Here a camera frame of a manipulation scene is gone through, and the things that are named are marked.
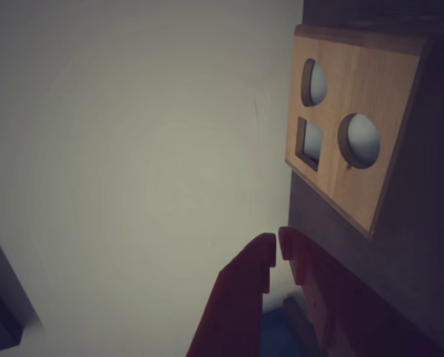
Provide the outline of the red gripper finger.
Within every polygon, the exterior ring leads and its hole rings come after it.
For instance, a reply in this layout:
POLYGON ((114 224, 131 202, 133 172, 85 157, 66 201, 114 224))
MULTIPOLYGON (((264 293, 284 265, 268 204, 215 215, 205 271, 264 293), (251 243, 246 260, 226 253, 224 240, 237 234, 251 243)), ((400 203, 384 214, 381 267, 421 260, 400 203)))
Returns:
POLYGON ((330 356, 444 356, 444 226, 279 238, 330 356))
POLYGON ((188 356, 258 356, 263 295, 276 266, 276 235, 252 239, 218 274, 188 356))

